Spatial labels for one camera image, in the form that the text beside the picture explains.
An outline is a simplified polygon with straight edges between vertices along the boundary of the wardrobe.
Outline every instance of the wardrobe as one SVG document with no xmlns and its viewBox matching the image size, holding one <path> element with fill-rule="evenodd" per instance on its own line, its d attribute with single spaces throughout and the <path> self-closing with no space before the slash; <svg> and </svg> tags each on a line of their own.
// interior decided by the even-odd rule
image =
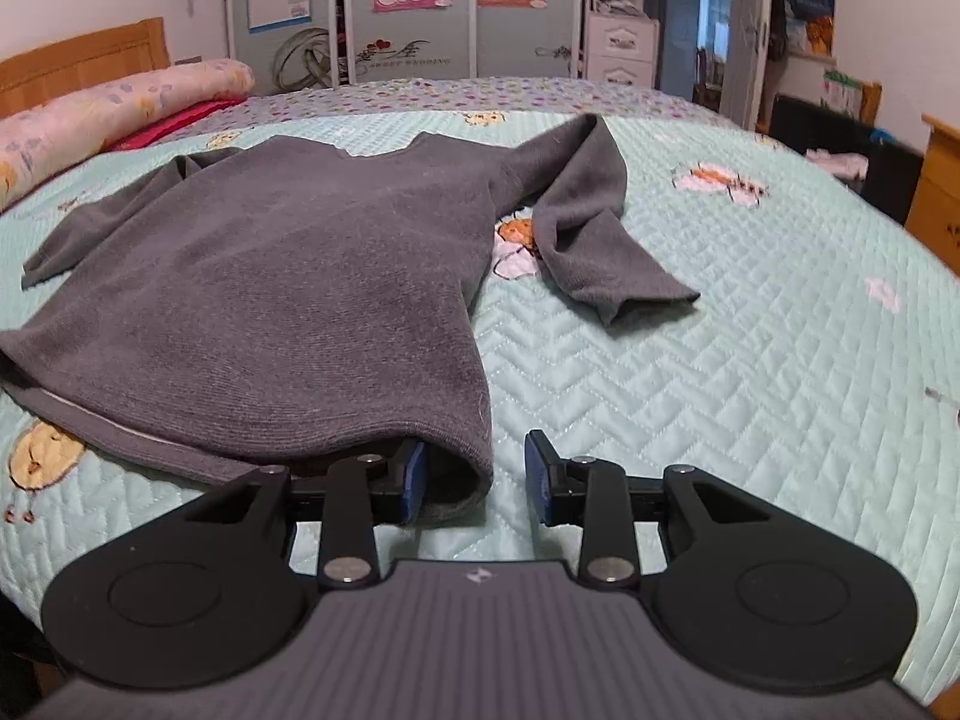
<svg viewBox="0 0 960 720">
<path fill-rule="evenodd" d="M 230 55 L 253 68 L 260 94 L 335 87 L 341 76 L 578 77 L 583 8 L 584 0 L 227 0 L 227 29 Z"/>
</svg>

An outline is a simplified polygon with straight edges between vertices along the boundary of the white logo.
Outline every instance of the white logo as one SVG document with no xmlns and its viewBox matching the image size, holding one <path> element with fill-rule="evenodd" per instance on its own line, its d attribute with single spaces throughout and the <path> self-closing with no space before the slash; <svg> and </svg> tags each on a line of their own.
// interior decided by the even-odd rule
<svg viewBox="0 0 960 720">
<path fill-rule="evenodd" d="M 474 584 L 483 584 L 486 580 L 493 579 L 496 575 L 486 570 L 482 565 L 478 565 L 474 570 L 464 574 L 464 576 Z"/>
</svg>

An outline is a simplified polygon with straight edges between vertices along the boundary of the light green quilted bedspread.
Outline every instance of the light green quilted bedspread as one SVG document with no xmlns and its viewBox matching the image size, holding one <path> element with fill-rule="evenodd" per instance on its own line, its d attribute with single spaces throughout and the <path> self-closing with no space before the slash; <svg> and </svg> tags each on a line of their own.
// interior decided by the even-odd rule
<svg viewBox="0 0 960 720">
<path fill-rule="evenodd" d="M 564 118 L 507 113 L 488 127 L 438 112 L 304 119 L 244 131 L 233 144 L 282 133 L 368 154 L 426 129 L 513 145 Z M 899 680 L 932 696 L 960 675 L 960 282 L 792 152 L 698 124 L 608 123 L 630 172 L 627 229 L 703 297 L 608 331 L 539 276 L 489 277 L 473 322 L 493 401 L 493 490 L 452 526 L 378 529 L 383 559 L 575 555 L 573 529 L 531 525 L 521 448 L 531 428 L 565 455 L 619 461 L 633 474 L 697 464 L 904 572 L 920 627 Z M 20 265 L 72 201 L 209 140 L 96 157 L 0 217 L 0 326 L 25 322 L 59 284 L 21 293 Z M 709 166 L 762 188 L 760 204 L 749 205 L 749 189 L 731 194 Z M 0 394 L 0 459 L 31 422 Z M 196 494 L 92 451 L 32 500 L 0 474 L 13 519 L 0 521 L 0 589 L 37 620 L 66 562 Z M 657 570 L 656 537 L 638 532 L 645 567 Z M 301 528 L 295 567 L 312 570 L 316 533 Z"/>
</svg>

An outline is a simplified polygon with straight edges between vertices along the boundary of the white drawer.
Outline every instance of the white drawer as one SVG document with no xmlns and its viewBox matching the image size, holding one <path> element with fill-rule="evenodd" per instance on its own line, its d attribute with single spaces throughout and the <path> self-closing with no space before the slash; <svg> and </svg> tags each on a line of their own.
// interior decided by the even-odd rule
<svg viewBox="0 0 960 720">
<path fill-rule="evenodd" d="M 590 14 L 590 55 L 653 62 L 659 22 L 630 16 Z"/>
<path fill-rule="evenodd" d="M 654 85 L 654 65 L 653 62 L 592 55 L 587 63 L 587 80 L 650 89 Z"/>
</svg>

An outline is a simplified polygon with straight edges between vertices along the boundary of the sweater's left sleeve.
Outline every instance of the sweater's left sleeve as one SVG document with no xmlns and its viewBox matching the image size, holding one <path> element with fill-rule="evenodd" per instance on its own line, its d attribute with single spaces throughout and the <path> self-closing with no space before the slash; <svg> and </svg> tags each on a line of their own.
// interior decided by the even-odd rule
<svg viewBox="0 0 960 720">
<path fill-rule="evenodd" d="M 56 225 L 40 248 L 23 264 L 24 290 L 75 268 L 100 242 L 165 191 L 195 172 L 233 156 L 239 148 L 220 148 L 178 156 L 102 200 L 82 205 Z"/>
<path fill-rule="evenodd" d="M 534 239 L 546 268 L 565 293 L 597 309 L 604 324 L 634 301 L 699 298 L 620 224 L 627 166 L 603 119 L 573 119 L 515 154 L 513 172 L 538 174 Z"/>
</svg>

